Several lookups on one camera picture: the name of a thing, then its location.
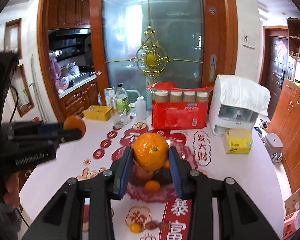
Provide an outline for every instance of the barcode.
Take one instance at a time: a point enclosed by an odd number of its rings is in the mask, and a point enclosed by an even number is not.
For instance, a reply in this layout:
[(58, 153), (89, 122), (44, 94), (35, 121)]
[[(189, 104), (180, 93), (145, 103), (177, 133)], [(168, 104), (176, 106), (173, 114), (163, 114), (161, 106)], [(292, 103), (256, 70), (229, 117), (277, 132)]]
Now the barcode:
[(192, 119), (192, 126), (197, 126), (197, 118)]

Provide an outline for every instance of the round table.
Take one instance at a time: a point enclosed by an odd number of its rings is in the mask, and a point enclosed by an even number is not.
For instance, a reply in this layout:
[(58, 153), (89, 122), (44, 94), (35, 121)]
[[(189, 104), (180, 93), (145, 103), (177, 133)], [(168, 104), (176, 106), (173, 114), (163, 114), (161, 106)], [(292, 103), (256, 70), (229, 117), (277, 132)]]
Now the round table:
[[(20, 201), (31, 220), (35, 219), (68, 178), (81, 176), (86, 167), (89, 172), (93, 170), (98, 172), (101, 167), (109, 168), (112, 163), (112, 155), (118, 153), (117, 149), (133, 142), (140, 134), (132, 128), (136, 123), (135, 120), (130, 120), (128, 125), (121, 130), (113, 130), (111, 120), (107, 122), (84, 121), (87, 128), (85, 136), (79, 141), (60, 145), (57, 150), (57, 158), (38, 165), (23, 186), (20, 192)], [(145, 121), (148, 127), (143, 132), (152, 130), (151, 116)], [(279, 182), (268, 152), (255, 130), (252, 131), (252, 149), (247, 155), (226, 154), (222, 137), (213, 135), (209, 124), (203, 129), (158, 132), (166, 137), (172, 136), (179, 141), (186, 138), (186, 142), (183, 141), (183, 143), (192, 154), (195, 153), (195, 160), (199, 168), (206, 170), (209, 178), (218, 180), (224, 180), (226, 177), (234, 178), (260, 209), (279, 238), (282, 238), (284, 214)], [(179, 210), (179, 213), (175, 210), (172, 211), (176, 203), (177, 200), (167, 203), (144, 203), (131, 199), (128, 194), (121, 201), (111, 201), (114, 210), (113, 224), (116, 238), (120, 240), (167, 239), (167, 234), (162, 234), (159, 228), (133, 234), (125, 220), (128, 216), (132, 217), (131, 213), (136, 213), (136, 210), (141, 213), (147, 213), (149, 210), (151, 214), (145, 216), (151, 217), (150, 219), (153, 221), (161, 222), (165, 217), (174, 214), (175, 217), (172, 219), (177, 218), (181, 222), (182, 219), (189, 216), (189, 212), (186, 209), (181, 212)], [(215, 212), (217, 210), (216, 199), (213, 199), (213, 208), (214, 239), (219, 239), (218, 212)], [(180, 234), (182, 233), (184, 234), (182, 239), (185, 240), (186, 231), (180, 232)], [(83, 234), (83, 238), (87, 239), (87, 234)]]

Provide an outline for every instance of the countertop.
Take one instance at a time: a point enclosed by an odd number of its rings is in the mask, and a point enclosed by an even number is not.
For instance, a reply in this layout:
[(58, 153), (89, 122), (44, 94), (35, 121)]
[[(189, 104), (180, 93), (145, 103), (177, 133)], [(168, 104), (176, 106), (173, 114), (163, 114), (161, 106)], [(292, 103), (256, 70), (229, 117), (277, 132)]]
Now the countertop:
[(66, 96), (67, 94), (71, 93), (72, 91), (76, 90), (77, 88), (81, 87), (82, 85), (90, 82), (91, 80), (94, 80), (97, 77), (97, 75), (93, 75), (83, 81), (81, 81), (80, 83), (74, 85), (73, 87), (67, 88), (66, 90), (63, 91), (62, 94), (59, 95), (59, 98), (63, 98), (64, 96)]
[[(85, 168), (89, 169), (88, 172), (98, 172), (101, 167), (109, 168), (112, 160), (117, 159), (119, 155), (118, 149), (129, 145), (144, 132), (158, 132), (164, 134), (166, 138), (174, 138), (181, 142), (184, 145), (182, 151), (187, 156), (186, 158), (195, 159), (198, 169), (206, 170), (209, 178), (218, 180), (224, 180), (227, 177), (234, 178), (260, 209), (279, 238), (282, 238), (284, 214), (279, 182), (269, 154), (254, 129), (252, 131), (253, 144), (251, 152), (246, 155), (230, 155), (225, 153), (222, 137), (213, 135), (209, 123), (203, 129), (161, 131), (153, 130), (151, 127), (152, 118), (149, 116), (145, 120), (146, 124), (142, 126), (133, 126), (136, 120), (132, 119), (121, 130), (113, 131), (111, 120), (107, 122), (83, 120), (86, 123), (85, 136), (81, 140), (61, 144), (57, 150), (57, 158), (38, 165), (22, 188), (20, 192), (21, 205), (31, 220), (35, 219), (68, 178), (76, 178), (77, 176), (82, 178)], [(207, 152), (207, 156), (196, 160), (198, 155), (194, 155), (194, 151), (198, 149), (197, 146), (201, 146), (198, 144), (201, 141), (198, 135), (201, 135), (200, 138), (203, 139), (202, 145)], [(165, 215), (166, 203), (146, 203), (130, 197), (129, 194), (131, 192), (126, 194), (121, 201), (111, 201), (111, 207), (114, 210), (113, 225), (116, 239), (139, 240), (147, 233), (153, 234), (157, 240), (163, 239), (159, 237), (159, 228), (151, 231), (145, 230), (139, 234), (131, 233), (125, 219), (130, 212), (130, 208), (146, 206), (151, 211), (153, 220), (162, 221)], [(218, 240), (217, 201), (212, 199), (212, 204), (214, 210), (214, 240)], [(170, 212), (171, 207), (169, 206), (166, 210)], [(169, 218), (171, 221), (174, 221), (174, 219), (179, 222), (183, 221), (183, 213), (179, 216), (170, 213), (169, 215), (173, 216)], [(87, 232), (83, 234), (83, 240), (88, 239), (87, 234)]]

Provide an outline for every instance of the bottle label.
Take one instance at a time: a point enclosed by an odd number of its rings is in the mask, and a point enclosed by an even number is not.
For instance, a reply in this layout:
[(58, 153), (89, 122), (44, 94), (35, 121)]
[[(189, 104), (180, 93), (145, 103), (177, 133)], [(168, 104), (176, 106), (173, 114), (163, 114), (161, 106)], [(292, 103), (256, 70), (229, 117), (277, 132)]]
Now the bottle label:
[(130, 111), (128, 98), (117, 99), (118, 112), (123, 113), (124, 111), (128, 114)]

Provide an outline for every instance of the tile floor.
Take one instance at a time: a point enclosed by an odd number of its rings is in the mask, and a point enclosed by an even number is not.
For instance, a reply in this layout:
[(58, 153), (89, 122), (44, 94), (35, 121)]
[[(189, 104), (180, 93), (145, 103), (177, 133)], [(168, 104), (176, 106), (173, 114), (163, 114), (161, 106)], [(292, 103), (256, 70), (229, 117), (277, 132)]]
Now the tile floor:
[[(259, 115), (259, 117), (257, 119), (257, 122), (256, 122), (256, 126), (259, 126), (261, 120), (269, 121), (268, 117), (266, 117), (264, 115)], [(283, 202), (283, 210), (284, 210), (284, 214), (285, 214), (286, 211), (285, 211), (285, 207), (284, 207), (284, 201), (287, 200), (291, 196), (291, 189), (290, 189), (287, 174), (286, 174), (286, 172), (283, 168), (282, 163), (281, 162), (275, 163), (274, 164), (274, 169), (275, 169), (275, 172), (277, 174), (277, 178), (278, 178), (279, 185), (280, 185), (280, 190), (281, 190), (281, 195), (282, 195), (282, 202)], [(31, 220), (30, 220), (30, 218), (28, 217), (27, 213), (24, 210), (22, 212), (22, 216), (24, 217), (24, 219), (26, 220), (28, 225), (30, 225)], [(21, 230), (18, 233), (18, 239), (21, 239), (23, 237), (23, 235), (25, 234), (27, 229), (28, 229), (28, 227), (26, 226), (26, 224), (24, 222), (22, 222)]]

